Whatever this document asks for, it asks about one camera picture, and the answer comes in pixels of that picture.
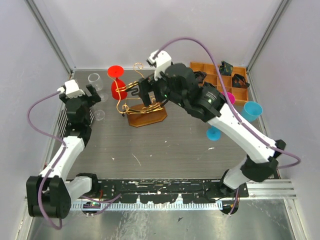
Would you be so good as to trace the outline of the clear wine glass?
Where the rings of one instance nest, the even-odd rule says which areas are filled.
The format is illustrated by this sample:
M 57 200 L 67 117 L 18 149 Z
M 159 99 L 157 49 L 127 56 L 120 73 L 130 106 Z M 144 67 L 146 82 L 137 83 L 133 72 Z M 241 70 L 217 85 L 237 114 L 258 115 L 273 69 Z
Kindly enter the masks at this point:
M 105 112 L 103 110 L 98 109 L 93 113 L 93 115 L 94 115 L 94 119 L 96 121 L 102 121 L 105 118 L 106 114 L 105 114 Z
M 108 100 L 108 94 L 104 90 L 104 83 L 101 76 L 98 73 L 91 73 L 88 77 L 88 82 L 95 88 L 98 95 L 101 98 L 101 102 L 104 103 Z

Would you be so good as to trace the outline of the red wine glass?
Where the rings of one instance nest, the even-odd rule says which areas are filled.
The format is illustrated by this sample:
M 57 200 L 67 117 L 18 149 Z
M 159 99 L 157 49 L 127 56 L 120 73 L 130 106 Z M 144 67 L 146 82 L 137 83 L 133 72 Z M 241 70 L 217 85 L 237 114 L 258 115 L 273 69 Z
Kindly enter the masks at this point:
M 127 98 L 128 93 L 126 92 L 126 84 L 120 79 L 124 74 L 122 66 L 113 65 L 107 70 L 109 77 L 113 79 L 111 84 L 111 94 L 115 100 L 124 100 Z

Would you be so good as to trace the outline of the black white striped cloth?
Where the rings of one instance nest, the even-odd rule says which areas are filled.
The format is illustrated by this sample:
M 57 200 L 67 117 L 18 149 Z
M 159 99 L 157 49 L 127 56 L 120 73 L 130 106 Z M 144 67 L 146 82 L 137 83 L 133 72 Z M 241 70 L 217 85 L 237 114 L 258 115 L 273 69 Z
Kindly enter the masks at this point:
M 89 116 L 90 116 L 89 126 L 91 127 L 94 121 L 94 114 L 91 109 L 89 109 Z M 57 119 L 60 139 L 63 139 L 65 137 L 67 122 L 68 122 L 67 109 L 66 107 L 64 107 L 59 112 L 58 119 Z

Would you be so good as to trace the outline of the pink wine glass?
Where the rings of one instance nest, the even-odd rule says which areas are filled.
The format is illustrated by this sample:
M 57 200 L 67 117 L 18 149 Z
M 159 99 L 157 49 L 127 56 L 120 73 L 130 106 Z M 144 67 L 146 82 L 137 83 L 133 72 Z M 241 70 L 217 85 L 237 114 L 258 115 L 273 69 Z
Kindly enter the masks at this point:
M 231 103 L 232 105 L 235 104 L 236 98 L 235 98 L 235 96 L 234 96 L 231 92 L 227 92 L 227 96 L 225 95 L 224 92 L 221 92 L 221 94 L 224 96 L 226 103 L 228 102 L 228 101 L 227 101 L 227 98 L 228 98 L 229 101 L 230 101 L 230 103 Z

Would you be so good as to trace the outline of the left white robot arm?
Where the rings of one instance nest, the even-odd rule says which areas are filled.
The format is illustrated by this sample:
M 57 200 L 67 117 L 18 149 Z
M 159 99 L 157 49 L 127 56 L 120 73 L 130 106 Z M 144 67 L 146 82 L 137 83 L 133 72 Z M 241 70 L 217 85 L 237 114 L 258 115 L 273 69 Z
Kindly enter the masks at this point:
M 72 202 L 84 195 L 95 198 L 100 193 L 98 177 L 94 173 L 79 173 L 66 183 L 71 167 L 91 138 L 91 107 L 101 101 L 91 84 L 86 85 L 86 89 L 88 92 L 80 89 L 75 80 L 69 80 L 56 92 L 65 104 L 66 126 L 63 138 L 53 136 L 61 143 L 53 159 L 39 175 L 30 176 L 26 181 L 31 217 L 64 219 Z

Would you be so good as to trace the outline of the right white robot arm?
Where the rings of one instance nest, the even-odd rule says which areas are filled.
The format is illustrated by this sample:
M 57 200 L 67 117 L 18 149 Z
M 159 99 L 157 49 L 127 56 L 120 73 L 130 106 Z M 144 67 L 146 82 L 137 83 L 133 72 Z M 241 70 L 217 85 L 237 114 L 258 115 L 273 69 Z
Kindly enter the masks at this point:
M 151 104 L 149 93 L 157 102 L 170 101 L 183 108 L 189 115 L 219 129 L 237 143 L 246 158 L 236 167 L 227 170 L 219 184 L 219 191 L 231 197 L 237 188 L 248 182 L 263 182 L 278 167 L 277 157 L 286 146 L 283 140 L 273 140 L 263 135 L 228 105 L 214 85 L 205 81 L 207 74 L 193 71 L 182 63 L 170 65 L 159 78 L 153 74 L 138 80 L 139 97 L 145 106 Z

